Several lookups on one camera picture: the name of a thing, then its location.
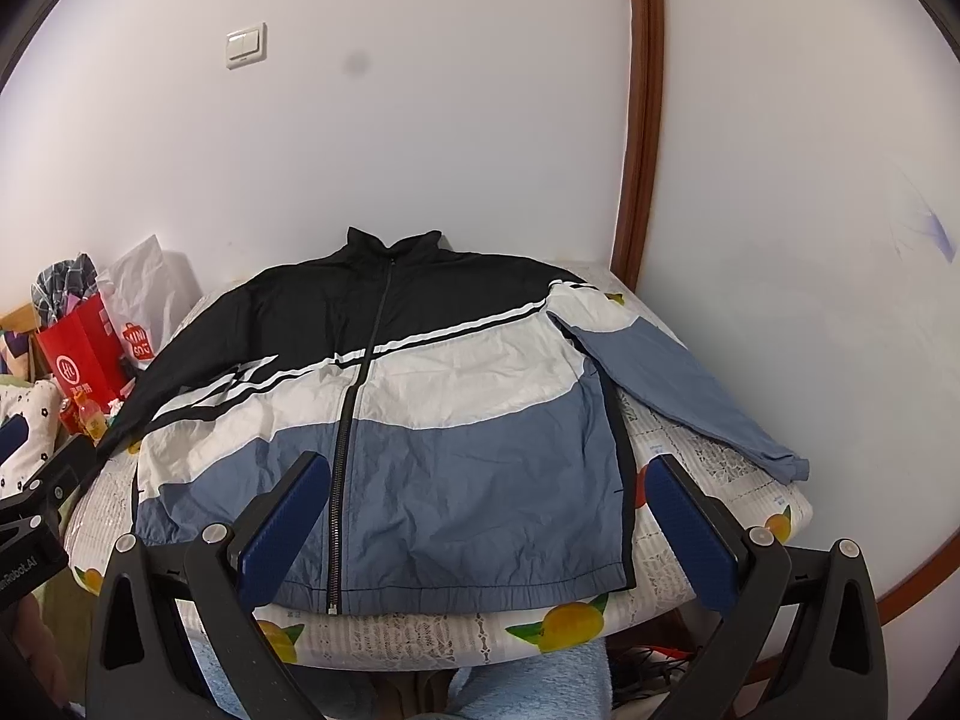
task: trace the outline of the white wall switch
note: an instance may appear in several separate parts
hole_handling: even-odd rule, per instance
[[[267,58],[267,25],[248,26],[227,35],[227,67],[230,70]]]

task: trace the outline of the white plastic bag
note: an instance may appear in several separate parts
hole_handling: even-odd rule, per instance
[[[126,356],[140,368],[160,354],[190,310],[156,235],[100,271],[97,287]]]

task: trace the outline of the wall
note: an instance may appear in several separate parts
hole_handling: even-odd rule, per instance
[[[630,0],[61,0],[0,95],[0,313],[155,232],[203,288],[391,242],[610,256]],[[265,20],[268,58],[224,41]]]
[[[640,295],[810,457],[797,543],[855,538],[882,593],[960,526],[960,63],[916,0],[667,18]],[[888,637],[894,720],[960,642],[955,597]]]

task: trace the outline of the color-block windbreaker jacket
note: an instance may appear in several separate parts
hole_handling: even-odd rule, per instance
[[[332,495],[277,603],[471,613],[624,589],[635,460],[611,380],[776,479],[806,477],[645,319],[555,266],[439,240],[351,229],[176,336],[101,442],[145,436],[138,536],[231,522],[313,450]]]

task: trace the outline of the jacket zipper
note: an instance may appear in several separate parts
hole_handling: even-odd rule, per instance
[[[344,405],[340,410],[340,424],[337,426],[337,445],[333,453],[333,479],[330,481],[330,527],[328,543],[328,571],[326,572],[326,613],[340,613],[340,579],[343,562],[341,552],[342,528],[341,520],[344,512],[344,476],[347,473],[347,452],[350,447],[350,423],[353,421],[353,409],[357,402],[357,392],[370,371],[373,358],[373,346],[376,344],[376,334],[380,329],[380,318],[383,314],[383,305],[387,302],[387,292],[390,292],[390,280],[394,272],[394,261],[387,265],[387,280],[380,296],[380,305],[376,309],[376,318],[373,319],[373,331],[367,341],[367,349],[360,364],[360,372],[356,381],[347,387],[344,396]]]

